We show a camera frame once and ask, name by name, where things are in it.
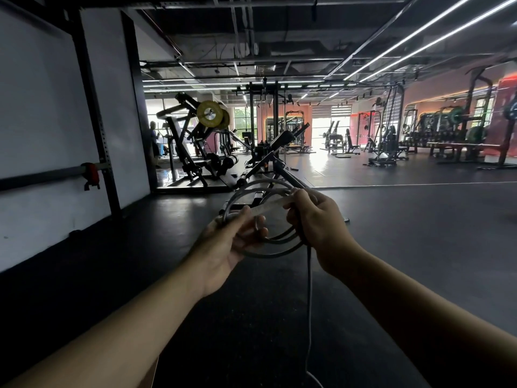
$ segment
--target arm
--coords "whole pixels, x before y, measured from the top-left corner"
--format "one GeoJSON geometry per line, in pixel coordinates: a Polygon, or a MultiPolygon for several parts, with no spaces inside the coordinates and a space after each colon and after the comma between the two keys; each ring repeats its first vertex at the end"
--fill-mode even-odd
{"type": "Polygon", "coordinates": [[[190,309],[220,288],[242,259],[236,250],[267,234],[254,233],[249,214],[244,209],[224,228],[210,223],[175,271],[7,387],[136,387],[190,309]],[[244,241],[234,240],[237,232],[244,241]]]}
{"type": "MultiPolygon", "coordinates": [[[[517,338],[365,251],[348,232],[337,204],[311,194],[317,206],[301,190],[295,207],[321,266],[356,295],[432,386],[517,381],[517,338]]],[[[294,210],[288,221],[300,226],[294,210]]]]}

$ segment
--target gym floor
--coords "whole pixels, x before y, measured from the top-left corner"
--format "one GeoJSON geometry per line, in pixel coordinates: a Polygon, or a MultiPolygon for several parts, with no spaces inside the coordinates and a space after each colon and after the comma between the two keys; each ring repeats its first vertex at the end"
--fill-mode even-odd
{"type": "MultiPolygon", "coordinates": [[[[438,166],[427,154],[396,168],[325,152],[288,165],[338,202],[373,254],[517,335],[517,172],[438,166]],[[365,186],[364,188],[332,188],[365,186]]],[[[173,269],[229,194],[150,196],[0,274],[9,332],[0,383],[49,355],[173,269]]],[[[283,213],[268,215],[272,233],[283,213]]],[[[155,386],[314,386],[303,374],[305,250],[246,259],[202,300],[160,357],[155,386]]],[[[425,387],[417,370],[348,289],[313,260],[309,370],[325,388],[425,387]]]]}

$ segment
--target red clamp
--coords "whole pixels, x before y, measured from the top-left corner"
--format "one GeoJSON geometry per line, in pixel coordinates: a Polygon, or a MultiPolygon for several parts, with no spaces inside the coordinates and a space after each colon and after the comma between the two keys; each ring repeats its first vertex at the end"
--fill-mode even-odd
{"type": "Polygon", "coordinates": [[[90,190],[90,186],[96,186],[97,189],[100,189],[100,179],[99,173],[97,171],[97,167],[94,163],[82,163],[81,166],[86,167],[86,171],[83,173],[83,177],[86,178],[86,183],[84,184],[84,190],[90,190]]]}

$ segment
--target jump rope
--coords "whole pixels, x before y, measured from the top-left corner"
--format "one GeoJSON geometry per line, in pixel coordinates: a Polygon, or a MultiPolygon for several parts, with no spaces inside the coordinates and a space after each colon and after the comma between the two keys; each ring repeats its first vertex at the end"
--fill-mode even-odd
{"type": "MultiPolygon", "coordinates": [[[[286,181],[280,180],[280,179],[273,179],[273,178],[262,178],[256,181],[249,182],[245,186],[243,186],[241,189],[239,189],[229,200],[228,204],[226,205],[226,208],[224,209],[223,213],[223,223],[227,223],[229,220],[229,214],[230,209],[232,205],[237,202],[237,200],[241,199],[242,197],[250,194],[255,194],[257,192],[263,192],[264,197],[262,198],[262,201],[260,205],[254,207],[251,209],[252,215],[255,216],[255,231],[259,230],[258,225],[258,215],[269,211],[276,207],[281,207],[285,204],[288,204],[290,202],[293,202],[292,199],[292,193],[293,193],[293,186],[287,183],[286,181]],[[251,186],[259,185],[262,183],[268,183],[268,188],[252,188],[248,189],[251,186]],[[273,185],[281,186],[283,188],[271,188],[273,185]],[[275,201],[267,202],[273,195],[281,195],[282,198],[275,201]]],[[[251,251],[243,251],[242,254],[248,257],[254,257],[257,259],[275,259],[281,256],[285,256],[287,254],[291,254],[295,250],[299,249],[301,246],[303,246],[304,243],[307,244],[307,339],[308,339],[308,347],[307,347],[307,354],[305,357],[305,374],[313,379],[316,384],[320,388],[323,388],[323,385],[318,381],[314,375],[308,371],[308,365],[309,365],[309,355],[311,352],[311,344],[312,344],[312,325],[311,325],[311,317],[312,317],[312,266],[311,266],[311,246],[306,242],[305,235],[303,234],[302,228],[298,229],[299,235],[296,233],[294,226],[291,226],[283,233],[276,235],[274,237],[265,237],[263,238],[263,242],[266,244],[275,244],[275,245],[281,245],[286,244],[289,241],[294,240],[295,238],[300,238],[300,242],[298,242],[295,246],[290,247],[287,250],[273,253],[273,254],[259,254],[251,251]]]]}

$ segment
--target exposed ceiling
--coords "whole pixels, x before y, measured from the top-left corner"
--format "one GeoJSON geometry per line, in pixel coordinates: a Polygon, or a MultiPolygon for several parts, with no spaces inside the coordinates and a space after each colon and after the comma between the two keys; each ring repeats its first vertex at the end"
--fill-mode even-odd
{"type": "MultiPolygon", "coordinates": [[[[365,79],[507,0],[469,0],[357,74],[359,67],[460,0],[318,0],[315,8],[314,0],[133,1],[128,6],[140,10],[175,54],[167,59],[138,38],[146,80],[156,80],[144,83],[148,97],[201,88],[227,105],[243,105],[235,87],[263,77],[270,82],[319,82],[301,83],[302,89],[291,91],[289,86],[296,84],[288,84],[299,103],[378,96],[384,89],[345,90],[335,84],[343,84],[346,77],[348,82],[365,79]],[[334,88],[321,87],[331,84],[334,88]]],[[[504,54],[515,48],[516,20],[517,2],[365,82],[409,84],[504,54]]]]}

